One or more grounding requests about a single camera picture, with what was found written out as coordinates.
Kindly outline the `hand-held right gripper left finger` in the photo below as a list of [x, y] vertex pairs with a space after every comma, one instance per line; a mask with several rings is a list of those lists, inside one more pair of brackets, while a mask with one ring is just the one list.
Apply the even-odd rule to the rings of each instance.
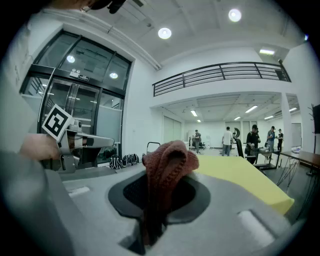
[[141, 165], [105, 176], [63, 181], [45, 170], [57, 214], [75, 256], [142, 256], [146, 253], [140, 222], [121, 216], [108, 199], [117, 183], [144, 171]]

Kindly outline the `person's left hand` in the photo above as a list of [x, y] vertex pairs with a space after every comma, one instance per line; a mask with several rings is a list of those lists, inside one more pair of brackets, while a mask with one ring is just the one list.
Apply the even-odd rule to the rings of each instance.
[[35, 161], [58, 160], [61, 156], [56, 140], [42, 133], [28, 133], [19, 153]]

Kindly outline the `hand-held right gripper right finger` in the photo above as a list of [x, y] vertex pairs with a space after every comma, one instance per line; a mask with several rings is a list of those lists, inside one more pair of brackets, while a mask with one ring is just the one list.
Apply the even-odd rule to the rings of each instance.
[[242, 186], [194, 172], [210, 192], [206, 210], [187, 224], [169, 225], [151, 256], [279, 256], [302, 230]]

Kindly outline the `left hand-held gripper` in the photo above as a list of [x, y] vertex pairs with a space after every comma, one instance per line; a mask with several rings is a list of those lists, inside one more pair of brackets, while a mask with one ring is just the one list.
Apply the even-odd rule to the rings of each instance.
[[78, 167], [80, 158], [73, 155], [74, 149], [101, 149], [115, 144], [113, 138], [82, 133], [81, 122], [57, 104], [46, 116], [42, 128], [56, 141], [61, 163], [58, 171], [62, 174], [74, 173]]

